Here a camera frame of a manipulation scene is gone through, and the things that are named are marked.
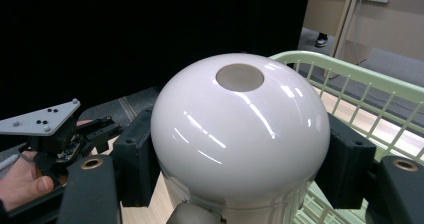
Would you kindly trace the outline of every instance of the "black plastic part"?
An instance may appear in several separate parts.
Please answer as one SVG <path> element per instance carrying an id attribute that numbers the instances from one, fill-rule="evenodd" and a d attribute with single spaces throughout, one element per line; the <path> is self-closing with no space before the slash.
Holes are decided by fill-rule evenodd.
<path id="1" fill-rule="evenodd" d="M 65 188 L 58 187 L 38 199 L 11 210 L 2 216 L 0 223 L 56 223 Z"/>
<path id="2" fill-rule="evenodd" d="M 386 156 L 377 171 L 377 183 L 395 224 L 424 222 L 424 167 L 399 156 Z"/>
<path id="3" fill-rule="evenodd" d="M 376 147 L 348 125 L 329 114 L 331 138 L 327 156 L 315 182 L 335 209 L 359 209 L 362 176 L 374 162 Z"/>
<path id="4" fill-rule="evenodd" d="M 85 136 L 87 144 L 96 148 L 97 153 L 109 150 L 108 141 L 120 134 L 120 125 L 110 116 L 96 119 L 77 128 L 77 133 Z"/>
<path id="5" fill-rule="evenodd" d="M 29 137 L 28 143 L 32 150 L 44 153 L 62 153 L 72 136 L 75 134 L 77 121 L 72 116 L 69 117 L 62 126 L 51 136 Z"/>
<path id="6" fill-rule="evenodd" d="M 151 110 L 137 115 L 114 142 L 110 154 L 123 168 L 126 192 L 124 207 L 148 207 L 160 173 L 160 166 L 150 136 Z"/>
<path id="7" fill-rule="evenodd" d="M 367 223 L 392 224 L 389 209 L 383 198 L 381 188 L 377 183 L 377 171 L 379 163 L 374 161 L 373 166 L 368 170 L 360 183 L 361 193 L 368 201 L 365 219 Z"/>
<path id="8" fill-rule="evenodd" d="M 92 155 L 69 168 L 57 223 L 122 223 L 113 159 Z"/>

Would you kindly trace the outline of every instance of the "cable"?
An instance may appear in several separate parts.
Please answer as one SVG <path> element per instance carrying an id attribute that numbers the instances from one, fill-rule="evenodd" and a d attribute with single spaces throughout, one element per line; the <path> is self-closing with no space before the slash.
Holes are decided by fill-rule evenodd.
<path id="1" fill-rule="evenodd" d="M 10 157 L 8 157 L 6 160 L 0 162 L 0 171 L 12 165 L 13 163 L 15 163 L 16 160 L 18 160 L 18 158 L 19 158 L 19 154 L 13 154 Z"/>
<path id="2" fill-rule="evenodd" d="M 362 4 L 362 1 L 363 0 L 359 0 L 359 6 L 358 6 L 358 8 L 356 9 L 356 19 L 355 19 L 355 33 L 353 34 L 353 49 L 355 50 L 355 55 L 356 55 L 356 60 L 357 60 L 357 65 L 359 65 L 361 62 L 360 62 L 360 60 L 359 60 L 359 57 L 358 57 L 358 50 L 356 49 L 356 36 L 357 36 L 357 33 L 358 33 L 358 26 L 359 26 L 359 22 L 358 22 L 358 20 L 359 20 L 359 15 L 360 15 L 360 13 L 361 13 L 361 4 Z"/>

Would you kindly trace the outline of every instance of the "human hand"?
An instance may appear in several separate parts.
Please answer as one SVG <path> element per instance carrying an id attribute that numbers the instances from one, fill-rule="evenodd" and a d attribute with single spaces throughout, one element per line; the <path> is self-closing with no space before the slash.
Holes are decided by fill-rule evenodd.
<path id="1" fill-rule="evenodd" d="M 79 121 L 77 125 L 90 122 Z M 35 151 L 24 151 L 28 160 L 33 160 L 37 154 Z M 41 197 L 54 189 L 53 180 L 48 176 L 42 176 L 33 162 L 28 162 L 20 157 L 0 180 L 0 199 L 6 211 L 10 211 L 38 197 Z"/>

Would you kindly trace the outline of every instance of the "dark circular opening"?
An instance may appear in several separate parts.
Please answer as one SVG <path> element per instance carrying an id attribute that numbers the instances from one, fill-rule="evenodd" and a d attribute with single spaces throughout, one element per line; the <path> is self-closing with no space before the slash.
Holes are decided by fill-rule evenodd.
<path id="1" fill-rule="evenodd" d="M 94 158 L 82 163 L 81 167 L 82 169 L 93 169 L 100 166 L 102 163 L 103 163 L 103 160 L 101 158 Z"/>
<path id="2" fill-rule="evenodd" d="M 405 171 L 418 171 L 417 165 L 407 160 L 396 159 L 393 161 L 393 164 Z"/>
<path id="3" fill-rule="evenodd" d="M 237 63 L 221 68 L 216 74 L 216 81 L 227 90 L 248 92 L 264 83 L 264 75 L 253 66 Z"/>
<path id="4" fill-rule="evenodd" d="M 87 163 L 85 163 L 85 165 L 88 166 L 88 167 L 92 167 L 92 166 L 97 165 L 98 163 L 99 163 L 98 160 L 90 160 Z"/>

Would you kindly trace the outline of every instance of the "white sphere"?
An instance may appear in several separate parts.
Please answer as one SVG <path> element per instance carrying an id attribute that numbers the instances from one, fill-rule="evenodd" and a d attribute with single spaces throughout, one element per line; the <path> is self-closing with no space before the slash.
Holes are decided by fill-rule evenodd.
<path id="1" fill-rule="evenodd" d="M 330 138 L 328 114 L 304 77 L 242 53 L 177 73 L 156 100 L 151 132 L 165 177 L 221 206 L 275 199 L 310 181 Z"/>

